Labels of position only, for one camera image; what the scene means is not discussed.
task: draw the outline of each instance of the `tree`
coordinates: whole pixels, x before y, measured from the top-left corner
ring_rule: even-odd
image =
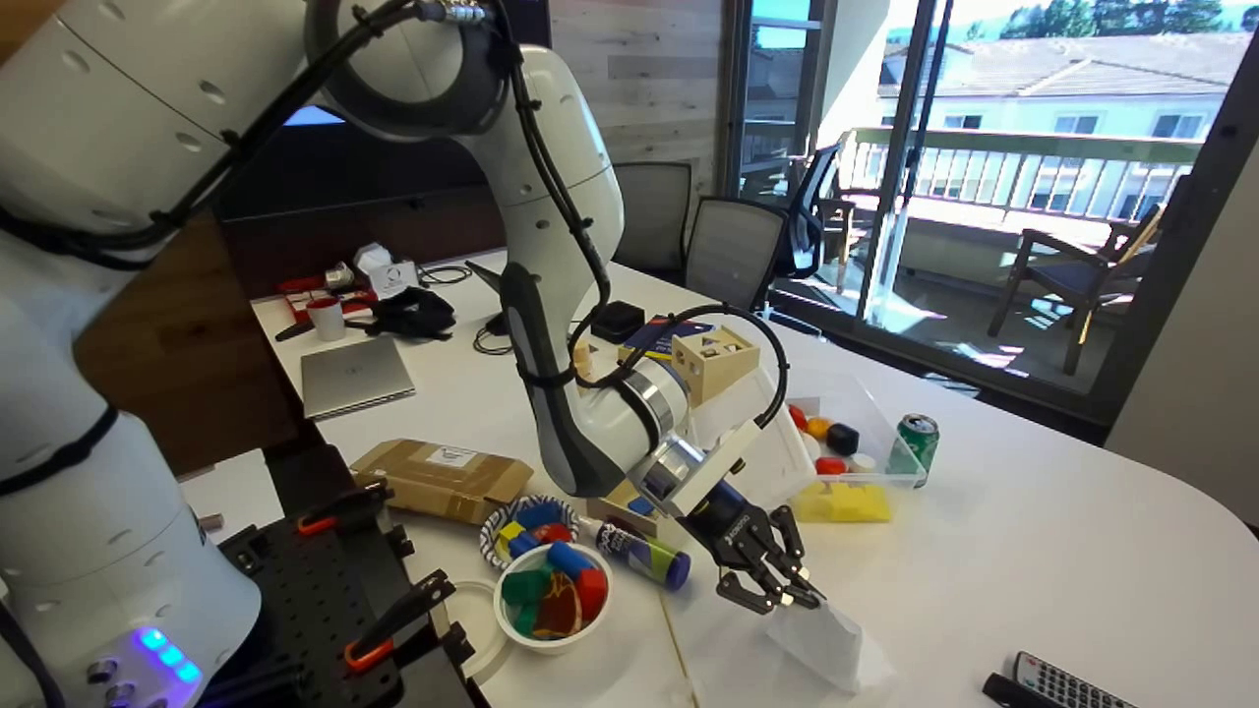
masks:
[[[1102,35],[1218,31],[1222,0],[1097,0]]]
[[[1038,6],[1016,6],[999,38],[1042,38],[1042,35],[1097,35],[1092,0],[1050,0]]]

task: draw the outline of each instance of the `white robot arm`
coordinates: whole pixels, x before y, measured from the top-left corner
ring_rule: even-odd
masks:
[[[67,0],[0,70],[0,228],[19,236],[0,230],[0,577],[45,679],[82,704],[100,700],[87,670],[129,674],[144,695],[192,704],[260,612],[258,586],[199,536],[150,434],[81,377],[73,339],[127,284],[94,265],[161,247],[317,88],[391,143],[458,137],[479,160],[554,485],[597,494],[630,477],[713,550],[722,594],[761,612],[814,607],[793,519],[723,485],[756,424],[696,452],[673,434],[685,392],[660,364],[580,392],[570,321],[591,288],[605,293],[624,191],[565,57],[519,50],[469,0]],[[136,664],[155,628],[176,645],[166,674]],[[0,704],[33,695],[0,645]]]

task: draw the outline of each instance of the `laptop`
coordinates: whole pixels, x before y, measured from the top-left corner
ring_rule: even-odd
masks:
[[[321,348],[305,358],[305,414],[335,415],[347,410],[367,410],[391,398],[411,398],[415,380],[399,358],[395,339],[372,339],[340,348]]]

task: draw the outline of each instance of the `outdoor furniture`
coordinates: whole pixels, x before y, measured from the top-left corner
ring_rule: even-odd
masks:
[[[1142,225],[1110,225],[1110,236],[1097,250],[1066,242],[1050,230],[1025,228],[1025,242],[1009,280],[1009,293],[987,326],[995,339],[1004,318],[1016,308],[1025,284],[1038,284],[1066,300],[1072,308],[1072,346],[1062,369],[1080,369],[1080,354],[1092,342],[1097,308],[1110,289],[1135,289],[1152,257],[1160,230],[1160,213],[1151,213]]]
[[[692,209],[690,160],[618,160],[625,230],[618,265],[683,284],[685,219]]]
[[[812,166],[793,191],[785,219],[785,267],[786,274],[819,274],[822,267],[847,267],[857,238],[857,202],[879,196],[879,188],[843,185],[843,143],[814,150]]]
[[[774,209],[706,196],[683,284],[752,313],[774,270],[780,230],[785,216]]]

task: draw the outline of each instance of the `roof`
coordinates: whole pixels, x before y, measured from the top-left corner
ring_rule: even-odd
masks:
[[[1246,44],[1252,31],[959,44],[936,93],[1224,93]]]

